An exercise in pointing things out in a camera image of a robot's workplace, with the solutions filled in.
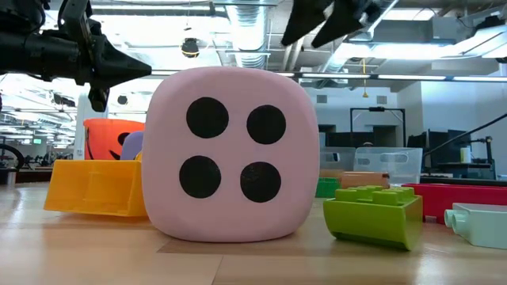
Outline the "black background frame stand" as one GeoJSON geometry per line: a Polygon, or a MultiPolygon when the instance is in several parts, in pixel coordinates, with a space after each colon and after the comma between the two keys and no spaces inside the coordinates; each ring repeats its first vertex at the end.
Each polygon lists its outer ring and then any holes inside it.
{"type": "Polygon", "coordinates": [[[350,108],[349,109],[349,137],[350,142],[354,145],[354,130],[353,130],[353,113],[355,111],[366,111],[366,112],[390,112],[391,115],[396,116],[395,112],[400,112],[402,117],[399,119],[402,122],[402,144],[403,147],[407,146],[406,138],[406,110],[404,108],[384,108],[381,106],[368,107],[368,108],[350,108]]]}

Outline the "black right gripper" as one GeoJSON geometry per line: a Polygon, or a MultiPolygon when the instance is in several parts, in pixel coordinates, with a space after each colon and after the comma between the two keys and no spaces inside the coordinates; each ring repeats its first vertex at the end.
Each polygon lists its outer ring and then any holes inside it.
{"type": "Polygon", "coordinates": [[[293,0],[283,46],[289,46],[325,21],[313,39],[313,48],[320,48],[340,37],[376,23],[396,5],[396,0],[293,0]],[[324,11],[333,3],[326,19],[324,11]]]}

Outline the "orange pumpkin bucket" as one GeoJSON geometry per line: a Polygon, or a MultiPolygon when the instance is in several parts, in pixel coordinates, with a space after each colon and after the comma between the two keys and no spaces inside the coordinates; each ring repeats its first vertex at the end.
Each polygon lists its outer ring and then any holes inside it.
{"type": "Polygon", "coordinates": [[[84,128],[86,160],[119,160],[126,137],[143,131],[144,123],[93,118],[84,121],[84,128]]]}

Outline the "yellow hollow toy brick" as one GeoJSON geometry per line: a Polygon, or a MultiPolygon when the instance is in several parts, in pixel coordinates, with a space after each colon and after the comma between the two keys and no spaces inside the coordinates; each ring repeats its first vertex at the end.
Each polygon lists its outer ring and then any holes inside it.
{"type": "Polygon", "coordinates": [[[141,162],[58,160],[52,170],[44,210],[145,217],[141,162]]]}

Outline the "lime green toy brick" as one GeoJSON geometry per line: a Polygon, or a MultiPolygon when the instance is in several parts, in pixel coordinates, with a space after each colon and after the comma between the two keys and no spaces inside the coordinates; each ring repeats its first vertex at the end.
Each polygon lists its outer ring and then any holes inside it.
{"type": "Polygon", "coordinates": [[[423,198],[411,187],[338,189],[323,202],[328,231],[341,240],[410,251],[421,236],[423,198]]]}

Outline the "silver ventilation duct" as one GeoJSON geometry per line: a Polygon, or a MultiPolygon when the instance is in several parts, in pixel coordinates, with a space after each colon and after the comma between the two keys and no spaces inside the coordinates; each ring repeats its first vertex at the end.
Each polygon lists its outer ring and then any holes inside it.
{"type": "Polygon", "coordinates": [[[232,44],[238,67],[262,69],[266,67],[266,32],[268,9],[265,6],[228,6],[232,44]]]}

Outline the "red toy brick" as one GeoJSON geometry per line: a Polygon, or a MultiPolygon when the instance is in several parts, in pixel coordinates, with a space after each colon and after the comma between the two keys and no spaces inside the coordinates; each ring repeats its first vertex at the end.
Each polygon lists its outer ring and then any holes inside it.
{"type": "Polygon", "coordinates": [[[454,203],[478,203],[507,206],[507,187],[460,184],[404,184],[423,198],[422,221],[427,216],[444,224],[444,211],[454,203]]]}

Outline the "black boom rod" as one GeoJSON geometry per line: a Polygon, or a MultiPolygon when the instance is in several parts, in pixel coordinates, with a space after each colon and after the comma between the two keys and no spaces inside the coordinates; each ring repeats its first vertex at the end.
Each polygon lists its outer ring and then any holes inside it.
{"type": "Polygon", "coordinates": [[[503,119],[505,119],[505,118],[507,118],[507,113],[505,113],[505,114],[503,114],[503,115],[501,115],[501,116],[499,116],[499,117],[495,118],[494,120],[491,120],[490,122],[485,123],[485,124],[483,124],[483,125],[481,125],[481,126],[479,126],[479,127],[477,127],[477,128],[474,128],[474,129],[472,129],[472,130],[470,130],[470,131],[467,131],[467,132],[465,132],[465,133],[463,133],[463,134],[461,134],[461,135],[458,135],[458,136],[456,136],[456,137],[454,137],[454,138],[452,138],[452,139],[449,139],[449,140],[448,140],[448,141],[446,141],[446,142],[443,142],[443,143],[442,143],[442,144],[440,144],[439,146],[436,146],[436,147],[432,148],[431,150],[429,150],[429,151],[427,151],[427,152],[423,153],[422,157],[423,157],[423,158],[426,158],[426,157],[427,157],[427,156],[429,156],[430,154],[432,154],[432,153],[434,153],[434,152],[438,151],[439,149],[441,149],[441,148],[443,148],[443,147],[445,147],[445,146],[447,146],[447,145],[449,145],[449,144],[453,143],[454,141],[456,141],[456,140],[460,140],[460,139],[461,139],[462,137],[464,137],[464,136],[468,136],[468,135],[474,134],[474,133],[475,133],[475,132],[477,132],[477,131],[481,131],[482,129],[484,129],[484,128],[486,128],[486,127],[489,127],[489,126],[491,126],[491,125],[493,125],[493,124],[495,124],[495,123],[497,123],[497,122],[499,122],[499,121],[501,121],[501,120],[503,120],[503,119]]]}

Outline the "pink foam die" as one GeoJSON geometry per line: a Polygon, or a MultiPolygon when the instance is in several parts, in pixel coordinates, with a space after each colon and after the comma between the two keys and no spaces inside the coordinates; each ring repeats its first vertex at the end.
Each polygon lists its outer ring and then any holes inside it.
{"type": "Polygon", "coordinates": [[[305,221],[316,192],[314,105],[298,83],[266,70],[182,70],[154,91],[142,156],[144,203],[163,233],[281,238],[305,221]]]}

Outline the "tan toy brick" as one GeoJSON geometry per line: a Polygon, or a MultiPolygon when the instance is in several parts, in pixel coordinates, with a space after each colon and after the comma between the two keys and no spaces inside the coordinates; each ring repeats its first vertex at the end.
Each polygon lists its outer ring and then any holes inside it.
{"type": "Polygon", "coordinates": [[[388,188],[389,174],[381,172],[343,172],[340,176],[340,183],[343,188],[360,186],[382,186],[388,188]]]}

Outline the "clear plastic bin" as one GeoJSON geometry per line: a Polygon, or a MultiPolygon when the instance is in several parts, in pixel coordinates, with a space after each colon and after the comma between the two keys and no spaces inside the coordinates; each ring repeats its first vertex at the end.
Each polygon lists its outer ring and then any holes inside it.
{"type": "Polygon", "coordinates": [[[421,177],[422,148],[360,147],[356,149],[354,170],[388,173],[390,184],[418,184],[421,177]]]}

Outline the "black background workbench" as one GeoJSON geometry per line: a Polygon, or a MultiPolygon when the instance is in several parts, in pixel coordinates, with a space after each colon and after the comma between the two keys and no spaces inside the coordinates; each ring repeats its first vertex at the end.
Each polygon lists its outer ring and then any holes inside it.
{"type": "Polygon", "coordinates": [[[496,168],[492,155],[491,136],[473,139],[465,131],[424,131],[420,135],[410,135],[408,147],[422,148],[422,172],[427,176],[451,178],[495,180],[496,168]],[[484,158],[472,154],[474,144],[486,148],[484,158]]]}

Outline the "mint toy brick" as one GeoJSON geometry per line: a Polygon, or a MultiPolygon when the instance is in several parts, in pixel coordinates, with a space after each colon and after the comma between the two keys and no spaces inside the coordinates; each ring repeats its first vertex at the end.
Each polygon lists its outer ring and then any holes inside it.
{"type": "Polygon", "coordinates": [[[474,246],[507,249],[507,206],[454,203],[444,223],[474,246]]]}

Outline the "purple foam die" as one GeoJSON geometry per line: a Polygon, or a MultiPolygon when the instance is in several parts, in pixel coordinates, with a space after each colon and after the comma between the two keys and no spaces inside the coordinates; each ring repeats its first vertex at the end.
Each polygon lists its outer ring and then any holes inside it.
{"type": "Polygon", "coordinates": [[[120,160],[135,160],[143,145],[143,132],[133,131],[123,136],[120,160]]]}

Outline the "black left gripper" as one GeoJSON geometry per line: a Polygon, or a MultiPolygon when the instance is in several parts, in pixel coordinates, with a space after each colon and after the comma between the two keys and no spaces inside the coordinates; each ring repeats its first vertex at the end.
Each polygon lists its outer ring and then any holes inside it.
{"type": "MultiPolygon", "coordinates": [[[[77,43],[82,59],[80,71],[93,77],[96,73],[96,51],[94,36],[102,36],[101,24],[92,20],[93,11],[90,0],[63,0],[59,8],[59,30],[70,40],[77,43]]],[[[143,78],[151,74],[150,65],[117,50],[107,38],[104,38],[103,80],[104,88],[143,78]]]]}

